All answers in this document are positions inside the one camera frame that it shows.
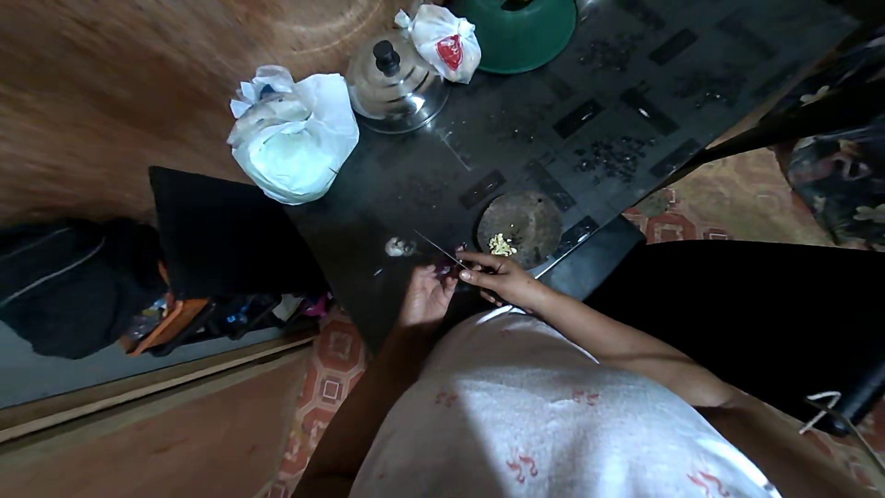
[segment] stainless steel pot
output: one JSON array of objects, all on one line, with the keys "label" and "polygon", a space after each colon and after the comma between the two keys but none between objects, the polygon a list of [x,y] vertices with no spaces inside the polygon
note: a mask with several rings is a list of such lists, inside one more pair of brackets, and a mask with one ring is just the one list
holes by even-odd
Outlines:
[{"label": "stainless steel pot", "polygon": [[449,86],[403,29],[388,31],[360,48],[344,79],[353,110],[364,117],[366,126],[381,133],[424,126],[449,98]]}]

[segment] hand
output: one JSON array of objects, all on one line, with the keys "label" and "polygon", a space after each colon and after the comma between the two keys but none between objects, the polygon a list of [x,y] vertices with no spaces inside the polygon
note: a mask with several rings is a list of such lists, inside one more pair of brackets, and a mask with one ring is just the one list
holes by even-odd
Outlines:
[{"label": "hand", "polygon": [[[532,274],[522,269],[515,261],[503,256],[493,256],[485,253],[458,252],[456,256],[460,260],[478,263],[472,271],[461,270],[461,280],[468,284],[477,285],[484,289],[495,291],[501,298],[512,304],[525,309],[536,311],[543,300],[553,293],[553,290],[535,280]],[[494,274],[482,273],[478,270],[482,267],[491,268]],[[501,302],[481,292],[482,297],[489,302],[501,306]]]},{"label": "hand", "polygon": [[433,333],[449,309],[457,283],[458,280],[450,276],[440,282],[434,265],[414,269],[396,327],[401,330]]}]

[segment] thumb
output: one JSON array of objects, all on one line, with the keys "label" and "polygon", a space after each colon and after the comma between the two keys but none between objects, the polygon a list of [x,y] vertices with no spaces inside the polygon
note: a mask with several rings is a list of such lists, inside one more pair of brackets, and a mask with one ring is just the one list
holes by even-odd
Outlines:
[{"label": "thumb", "polygon": [[485,289],[491,289],[494,291],[497,287],[497,279],[495,276],[487,273],[462,269],[459,276],[461,277],[461,280],[464,280],[468,284],[478,285]]}]

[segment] right hand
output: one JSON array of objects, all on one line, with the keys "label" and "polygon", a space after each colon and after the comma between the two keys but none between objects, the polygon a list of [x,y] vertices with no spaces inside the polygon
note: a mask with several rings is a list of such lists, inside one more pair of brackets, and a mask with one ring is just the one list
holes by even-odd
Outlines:
[{"label": "right hand", "polygon": [[[525,309],[537,311],[553,290],[535,280],[532,274],[516,263],[503,256],[493,256],[485,253],[468,253],[458,251],[455,254],[458,259],[477,263],[473,270],[462,269],[459,276],[468,284],[473,284],[484,289],[495,291],[502,299]],[[493,273],[483,273],[482,267],[491,268]],[[502,303],[482,292],[486,300],[501,306]]]}]

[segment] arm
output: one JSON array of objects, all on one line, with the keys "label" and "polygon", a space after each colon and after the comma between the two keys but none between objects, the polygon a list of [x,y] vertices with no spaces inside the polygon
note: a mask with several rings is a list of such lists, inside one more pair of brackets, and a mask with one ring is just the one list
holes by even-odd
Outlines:
[{"label": "arm", "polygon": [[[633,327],[612,320],[578,300],[556,292],[506,258],[459,253],[479,263],[461,279],[495,291],[534,310],[600,362],[621,367],[664,385],[699,408],[710,424],[754,462],[785,496],[874,497],[837,470],[812,443],[761,401],[719,380],[679,350]],[[481,267],[495,270],[480,273]]]},{"label": "arm", "polygon": [[434,267],[416,268],[403,308],[378,356],[329,423],[293,498],[347,496],[375,434],[396,400],[421,372],[457,281],[436,279]]},{"label": "arm", "polygon": [[481,253],[459,253],[458,257],[496,269],[494,275],[464,270],[462,280],[534,310],[601,363],[655,380],[693,406],[719,406],[737,394],[734,387],[676,348],[552,290],[513,261]]}]

